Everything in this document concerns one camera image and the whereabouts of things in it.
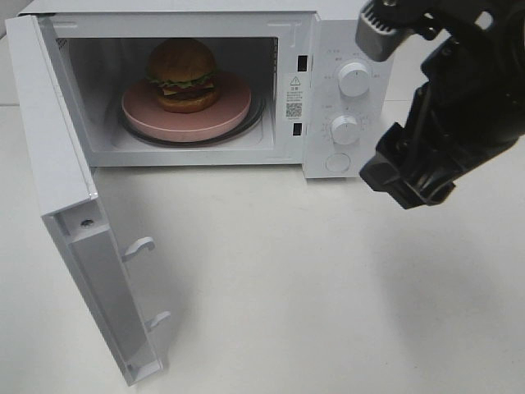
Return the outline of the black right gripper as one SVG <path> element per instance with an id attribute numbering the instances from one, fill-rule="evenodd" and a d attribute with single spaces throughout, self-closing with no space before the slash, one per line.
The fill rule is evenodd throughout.
<path id="1" fill-rule="evenodd" d="M 524 135 L 524 37 L 468 45 L 447 39 L 422 65 L 428 81 L 405 129 L 395 122 L 360 170 L 404 209 L 442 204 L 454 181 Z M 402 167 L 391 160 L 404 160 Z"/>

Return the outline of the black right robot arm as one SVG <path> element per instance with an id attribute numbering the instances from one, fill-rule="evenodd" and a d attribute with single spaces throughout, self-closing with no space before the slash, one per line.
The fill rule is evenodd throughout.
<path id="1" fill-rule="evenodd" d="M 511 148 L 524 133 L 521 1 L 370 1 L 355 41 L 383 62 L 410 36 L 448 39 L 422 63 L 404 124 L 379 139 L 360 171 L 401 207 L 443 203 L 455 181 Z"/>

